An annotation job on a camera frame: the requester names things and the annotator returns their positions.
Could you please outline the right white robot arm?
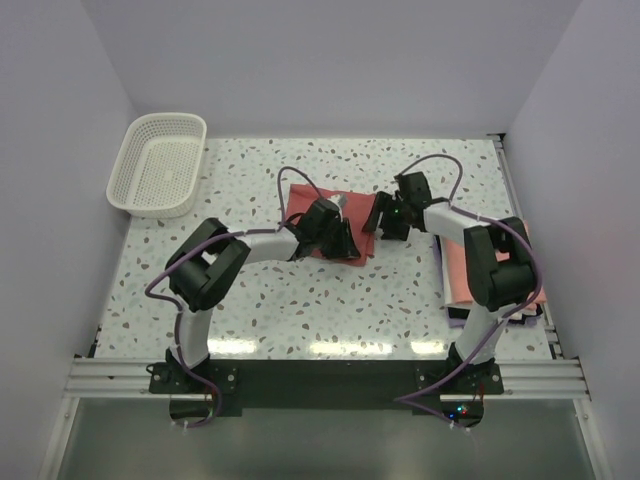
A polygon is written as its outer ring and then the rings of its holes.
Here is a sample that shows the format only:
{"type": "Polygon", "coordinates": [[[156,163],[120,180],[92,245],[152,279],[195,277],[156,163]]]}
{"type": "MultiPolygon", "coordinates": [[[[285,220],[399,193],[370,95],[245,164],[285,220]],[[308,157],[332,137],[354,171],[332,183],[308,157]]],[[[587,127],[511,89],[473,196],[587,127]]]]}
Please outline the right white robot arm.
{"type": "Polygon", "coordinates": [[[542,289],[541,273],[523,221],[473,214],[431,194],[422,173],[396,176],[394,194],[379,192],[362,228],[386,240],[406,240],[412,228],[448,239],[464,249],[469,316],[451,344],[447,373],[431,385],[397,398],[407,403],[473,374],[488,374],[495,348],[510,317],[532,304],[542,289]]]}

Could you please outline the red t shirt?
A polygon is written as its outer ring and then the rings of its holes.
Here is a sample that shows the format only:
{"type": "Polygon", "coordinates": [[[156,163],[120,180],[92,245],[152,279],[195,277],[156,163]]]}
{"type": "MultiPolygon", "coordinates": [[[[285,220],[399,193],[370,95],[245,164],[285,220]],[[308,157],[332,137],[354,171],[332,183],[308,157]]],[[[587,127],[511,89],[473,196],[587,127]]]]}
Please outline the red t shirt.
{"type": "MultiPolygon", "coordinates": [[[[325,198],[330,198],[335,195],[346,196],[346,204],[342,208],[342,213],[350,222],[350,228],[355,245],[361,254],[359,259],[333,259],[333,262],[354,267],[363,267],[368,258],[374,255],[375,235],[373,233],[363,232],[362,228],[373,207],[375,195],[340,190],[327,190],[324,188],[320,188],[320,192],[325,198]]],[[[312,186],[291,184],[286,201],[286,218],[289,218],[291,215],[296,213],[306,212],[308,207],[316,198],[317,193],[312,186]]]]}

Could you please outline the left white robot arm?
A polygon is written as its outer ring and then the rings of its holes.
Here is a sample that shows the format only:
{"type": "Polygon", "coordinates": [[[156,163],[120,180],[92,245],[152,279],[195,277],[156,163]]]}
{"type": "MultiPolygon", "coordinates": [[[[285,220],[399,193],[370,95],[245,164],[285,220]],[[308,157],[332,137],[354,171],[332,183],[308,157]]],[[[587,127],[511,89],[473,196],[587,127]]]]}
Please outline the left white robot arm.
{"type": "Polygon", "coordinates": [[[145,294],[177,307],[173,344],[166,365],[153,367],[153,393],[204,393],[220,399],[209,364],[211,316],[242,268],[249,264],[294,262],[318,251],[329,259],[357,259],[344,194],[318,198],[306,211],[275,229],[232,232],[216,218],[205,220],[167,262],[145,294]]]}

